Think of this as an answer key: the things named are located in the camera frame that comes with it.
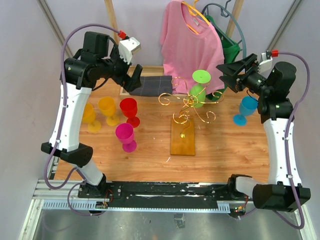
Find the magenta wine glass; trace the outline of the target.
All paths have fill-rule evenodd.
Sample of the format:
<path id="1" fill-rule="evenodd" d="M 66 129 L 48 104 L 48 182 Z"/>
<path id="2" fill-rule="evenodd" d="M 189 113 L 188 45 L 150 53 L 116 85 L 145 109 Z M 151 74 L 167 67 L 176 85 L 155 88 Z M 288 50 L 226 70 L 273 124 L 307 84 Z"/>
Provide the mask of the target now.
<path id="1" fill-rule="evenodd" d="M 118 140 L 122 143 L 122 149 L 126 153 L 132 153 L 137 148 L 135 141 L 134 128 L 129 123 L 122 123 L 115 129 L 115 135 Z"/>

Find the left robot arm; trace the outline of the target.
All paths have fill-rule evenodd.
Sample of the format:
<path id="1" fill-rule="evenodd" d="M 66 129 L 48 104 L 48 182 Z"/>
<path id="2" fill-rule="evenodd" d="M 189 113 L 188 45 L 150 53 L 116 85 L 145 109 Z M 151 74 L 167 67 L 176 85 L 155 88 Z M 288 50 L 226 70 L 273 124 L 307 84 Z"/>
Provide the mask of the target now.
<path id="1" fill-rule="evenodd" d="M 133 54 L 141 44 L 134 37 L 123 36 L 114 43 L 107 34 L 87 31 L 83 47 L 73 57 L 62 59 L 61 96 L 57 119 L 51 138 L 41 145 L 41 151 L 50 158 L 58 157 L 74 166 L 85 181 L 83 191 L 87 196 L 101 198 L 107 193 L 106 176 L 93 160 L 93 148 L 79 142 L 80 126 L 85 105 L 99 79 L 112 79 L 128 93 L 142 84 L 142 66 L 137 65 L 128 75 Z"/>

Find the red wine glass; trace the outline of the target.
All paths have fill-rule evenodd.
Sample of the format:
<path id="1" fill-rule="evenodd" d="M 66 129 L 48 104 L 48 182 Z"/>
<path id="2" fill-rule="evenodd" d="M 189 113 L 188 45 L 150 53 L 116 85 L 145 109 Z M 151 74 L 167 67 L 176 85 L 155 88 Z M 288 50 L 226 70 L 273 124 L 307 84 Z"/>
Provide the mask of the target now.
<path id="1" fill-rule="evenodd" d="M 140 125 L 140 119 L 136 116 L 138 113 L 137 101 L 133 98 L 123 99 L 119 107 L 125 117 L 127 117 L 126 122 L 131 124 L 133 128 L 137 128 Z"/>

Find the green wine glass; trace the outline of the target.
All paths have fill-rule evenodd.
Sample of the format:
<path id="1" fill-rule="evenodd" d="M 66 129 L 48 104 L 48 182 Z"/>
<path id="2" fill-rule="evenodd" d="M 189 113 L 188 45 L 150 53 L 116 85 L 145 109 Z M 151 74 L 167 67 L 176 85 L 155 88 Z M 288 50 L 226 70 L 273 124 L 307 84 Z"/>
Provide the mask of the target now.
<path id="1" fill-rule="evenodd" d="M 192 78 L 196 85 L 191 88 L 189 94 L 193 97 L 192 105 L 195 108 L 200 108 L 204 105 L 206 99 L 205 89 L 211 81 L 211 75 L 206 70 L 199 69 L 192 74 Z"/>

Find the blue wine glass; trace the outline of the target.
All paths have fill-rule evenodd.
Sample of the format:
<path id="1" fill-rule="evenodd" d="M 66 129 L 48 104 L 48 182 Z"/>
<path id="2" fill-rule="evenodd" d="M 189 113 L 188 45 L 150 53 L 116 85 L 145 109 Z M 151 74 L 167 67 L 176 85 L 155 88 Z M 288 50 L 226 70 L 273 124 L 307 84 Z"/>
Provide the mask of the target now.
<path id="1" fill-rule="evenodd" d="M 252 115 L 258 107 L 258 100 L 255 97 L 246 96 L 239 105 L 239 114 L 233 117 L 233 122 L 238 126 L 247 124 L 247 117 Z"/>

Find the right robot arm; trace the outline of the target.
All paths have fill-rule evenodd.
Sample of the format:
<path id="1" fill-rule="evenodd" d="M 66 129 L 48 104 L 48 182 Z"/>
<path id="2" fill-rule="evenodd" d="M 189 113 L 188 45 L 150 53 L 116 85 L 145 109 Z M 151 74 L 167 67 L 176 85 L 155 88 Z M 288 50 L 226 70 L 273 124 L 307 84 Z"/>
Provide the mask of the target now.
<path id="1" fill-rule="evenodd" d="M 251 176 L 232 174 L 227 196 L 238 200 L 247 195 L 257 209 L 294 212 L 311 198 L 299 176 L 294 144 L 295 108 L 287 97 L 296 80 L 296 67 L 286 61 L 275 63 L 268 77 L 259 73 L 257 55 L 228 64 L 219 64 L 220 79 L 235 93 L 247 88 L 258 95 L 257 111 L 266 133 L 269 153 L 268 182 L 262 184 Z"/>

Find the yellow wine glass front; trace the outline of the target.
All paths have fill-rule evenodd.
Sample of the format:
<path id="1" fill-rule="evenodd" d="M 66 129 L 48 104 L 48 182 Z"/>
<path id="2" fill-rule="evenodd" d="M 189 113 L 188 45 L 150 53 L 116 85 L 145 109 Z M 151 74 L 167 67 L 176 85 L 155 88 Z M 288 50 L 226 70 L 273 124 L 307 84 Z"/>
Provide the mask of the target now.
<path id="1" fill-rule="evenodd" d="M 116 114 L 116 103 L 112 97 L 102 97 L 98 101 L 98 108 L 101 113 L 106 116 L 106 123 L 108 126 L 116 126 L 119 124 L 120 118 Z"/>

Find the yellow wine glass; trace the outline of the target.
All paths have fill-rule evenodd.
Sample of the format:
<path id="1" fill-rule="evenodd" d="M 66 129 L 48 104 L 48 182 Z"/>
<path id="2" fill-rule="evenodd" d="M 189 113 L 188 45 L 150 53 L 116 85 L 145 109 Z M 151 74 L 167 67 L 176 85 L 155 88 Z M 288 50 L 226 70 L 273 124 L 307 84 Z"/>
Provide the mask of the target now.
<path id="1" fill-rule="evenodd" d="M 116 126 L 119 124 L 120 118 L 116 114 L 116 103 L 112 97 L 102 97 L 98 101 L 98 108 L 101 113 L 106 116 L 106 123 L 108 126 Z"/>
<path id="2" fill-rule="evenodd" d="M 87 124 L 87 129 L 91 133 L 96 133 L 101 129 L 101 122 L 96 120 L 96 112 L 91 103 L 87 103 L 84 107 L 82 122 Z"/>

